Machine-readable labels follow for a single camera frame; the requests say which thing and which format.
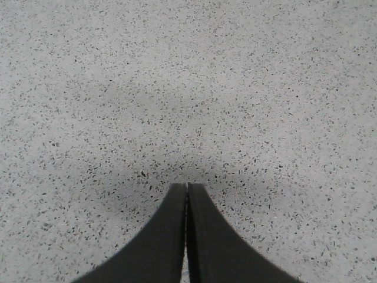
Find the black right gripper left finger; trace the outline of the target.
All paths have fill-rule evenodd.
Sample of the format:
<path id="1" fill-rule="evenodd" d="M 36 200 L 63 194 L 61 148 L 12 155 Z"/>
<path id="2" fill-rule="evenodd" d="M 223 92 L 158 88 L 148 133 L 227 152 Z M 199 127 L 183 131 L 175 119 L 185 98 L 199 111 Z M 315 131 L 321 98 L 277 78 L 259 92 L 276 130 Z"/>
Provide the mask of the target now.
<path id="1" fill-rule="evenodd" d="M 180 282 L 187 188 L 170 186 L 161 205 L 122 250 L 75 282 Z"/>

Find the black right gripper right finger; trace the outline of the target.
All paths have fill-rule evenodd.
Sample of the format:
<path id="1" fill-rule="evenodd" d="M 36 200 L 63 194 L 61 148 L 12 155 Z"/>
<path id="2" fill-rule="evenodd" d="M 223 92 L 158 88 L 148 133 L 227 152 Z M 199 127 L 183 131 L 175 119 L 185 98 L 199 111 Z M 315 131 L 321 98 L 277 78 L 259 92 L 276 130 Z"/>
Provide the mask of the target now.
<path id="1" fill-rule="evenodd" d="M 190 282 L 299 282 L 249 246 L 227 223 L 202 184 L 188 184 Z"/>

